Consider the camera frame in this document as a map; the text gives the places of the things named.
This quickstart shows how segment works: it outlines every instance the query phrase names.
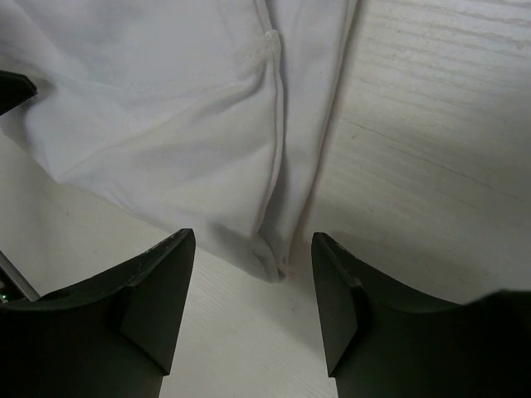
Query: fabric fold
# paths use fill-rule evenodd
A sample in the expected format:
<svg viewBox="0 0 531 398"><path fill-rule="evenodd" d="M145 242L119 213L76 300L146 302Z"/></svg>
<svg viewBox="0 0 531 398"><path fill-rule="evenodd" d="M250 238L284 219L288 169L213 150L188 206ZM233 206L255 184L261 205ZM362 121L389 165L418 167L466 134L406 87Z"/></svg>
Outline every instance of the fabric fold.
<svg viewBox="0 0 531 398"><path fill-rule="evenodd" d="M56 181L191 227L278 281L352 13L349 0L7 0L0 68L40 95L0 127Z"/></svg>

